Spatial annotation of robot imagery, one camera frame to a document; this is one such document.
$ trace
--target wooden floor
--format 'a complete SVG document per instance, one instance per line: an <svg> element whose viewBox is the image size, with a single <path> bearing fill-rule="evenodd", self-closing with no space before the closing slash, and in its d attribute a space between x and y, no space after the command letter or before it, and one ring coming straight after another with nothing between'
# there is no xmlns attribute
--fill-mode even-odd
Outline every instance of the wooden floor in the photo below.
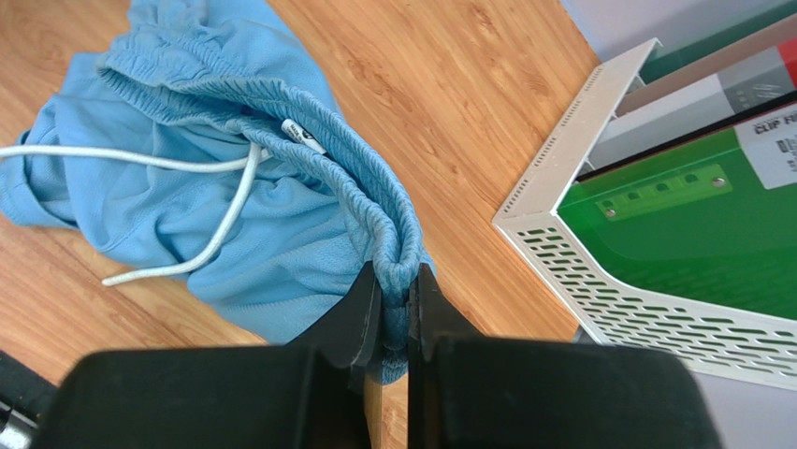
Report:
<svg viewBox="0 0 797 449"><path fill-rule="evenodd" d="M487 333L568 339L574 320L490 225L597 63L558 0L271 4L404 182L449 299ZM126 8L0 1L0 144L31 125L73 53L127 30ZM180 283L100 284L121 269L76 233L0 219L0 349L58 383L100 349L262 342ZM387 447L406 438L405 394L406 378L385 389Z"/></svg>

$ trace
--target white wall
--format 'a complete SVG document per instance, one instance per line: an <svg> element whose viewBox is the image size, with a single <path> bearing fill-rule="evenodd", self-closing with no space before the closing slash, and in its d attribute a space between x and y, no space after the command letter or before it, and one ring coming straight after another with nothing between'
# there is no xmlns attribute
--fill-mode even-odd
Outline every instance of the white wall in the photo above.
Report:
<svg viewBox="0 0 797 449"><path fill-rule="evenodd" d="M606 61L652 37L665 49L688 44L791 0L560 1Z"/></svg>

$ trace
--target drawstring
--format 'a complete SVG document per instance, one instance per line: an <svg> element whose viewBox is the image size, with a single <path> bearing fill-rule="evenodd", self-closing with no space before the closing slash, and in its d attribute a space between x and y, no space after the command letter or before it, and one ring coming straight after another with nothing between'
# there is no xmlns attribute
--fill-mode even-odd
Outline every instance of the drawstring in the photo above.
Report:
<svg viewBox="0 0 797 449"><path fill-rule="evenodd" d="M159 276L174 276L176 274L189 273L207 264L210 259L214 257L222 248L222 244L225 242L227 234L229 234L230 229L232 229L232 225L238 219L240 210L243 209L243 204L246 203L246 198L249 197L249 192L252 190L252 184L254 183L254 175L257 173L257 166L260 164L260 157L260 145L252 142L252 144L249 146L249 157L246 158L246 165L243 167L243 173L240 175L238 190L233 196L232 201L230 201L230 207L227 209L225 217L222 219L222 222L219 223L219 227L216 228L216 232L213 233L213 237L210 238L208 246L206 246L201 253L194 256L194 258L191 260L187 260L181 264L172 265L169 267L137 269L136 271L130 271L118 276L112 276L110 278L104 279L102 284L106 286L112 286L120 283L135 281L136 279L155 278Z"/></svg>
<svg viewBox="0 0 797 449"><path fill-rule="evenodd" d="M326 151L316 142L312 136L301 126L288 119L283 122L283 129L297 143L302 143L323 154ZM163 157L148 156L136 152L126 152L124 150L113 150L107 148L90 147L63 147L59 145L15 145L0 148L0 158L26 155L48 155L48 156L78 156L78 157L97 157L102 159L113 159L117 161L141 164L166 168L170 170L188 171L192 173L223 173L226 171L236 171L243 168L240 176L240 183L224 218L219 223L208 245L202 252L177 265L157 268L143 268L129 271L117 276L111 276L103 280L103 285L112 286L120 283L131 282L137 279L154 278L160 276L174 276L177 274L188 273L201 268L207 264L221 249L224 241L232 229L233 224L238 219L240 211L243 209L249 193L252 191L257 167L261 162L269 159L271 153L264 150L260 145L252 142L249 146L247 157L228 162L198 163L183 162Z"/></svg>

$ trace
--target white label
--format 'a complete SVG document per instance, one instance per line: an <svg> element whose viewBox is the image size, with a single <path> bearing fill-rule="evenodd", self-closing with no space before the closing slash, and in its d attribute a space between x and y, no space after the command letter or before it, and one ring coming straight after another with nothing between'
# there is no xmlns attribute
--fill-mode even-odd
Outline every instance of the white label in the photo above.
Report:
<svg viewBox="0 0 797 449"><path fill-rule="evenodd" d="M797 106L772 111L733 129L765 189L797 182Z"/></svg>
<svg viewBox="0 0 797 449"><path fill-rule="evenodd" d="M312 134L308 133L306 129L293 120L285 119L281 128L296 143L303 143L321 154L326 154L324 147L315 140Z"/></svg>

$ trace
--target red stripe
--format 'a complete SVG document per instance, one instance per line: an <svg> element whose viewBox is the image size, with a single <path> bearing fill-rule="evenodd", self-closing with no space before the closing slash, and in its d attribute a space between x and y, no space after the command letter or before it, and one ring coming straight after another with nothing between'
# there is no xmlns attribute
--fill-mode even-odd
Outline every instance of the red stripe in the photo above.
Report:
<svg viewBox="0 0 797 449"><path fill-rule="evenodd" d="M797 87L797 37L778 45L777 51L789 71L791 82Z"/></svg>

